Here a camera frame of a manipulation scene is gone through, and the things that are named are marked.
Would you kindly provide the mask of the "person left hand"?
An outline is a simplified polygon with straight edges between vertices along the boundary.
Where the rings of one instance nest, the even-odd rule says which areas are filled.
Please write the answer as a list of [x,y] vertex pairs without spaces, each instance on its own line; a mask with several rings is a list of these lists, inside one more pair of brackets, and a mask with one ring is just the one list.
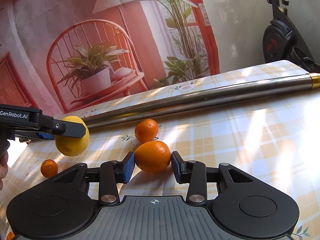
[[0,164],[0,190],[3,189],[3,179],[8,173],[8,153],[5,152],[1,157]]

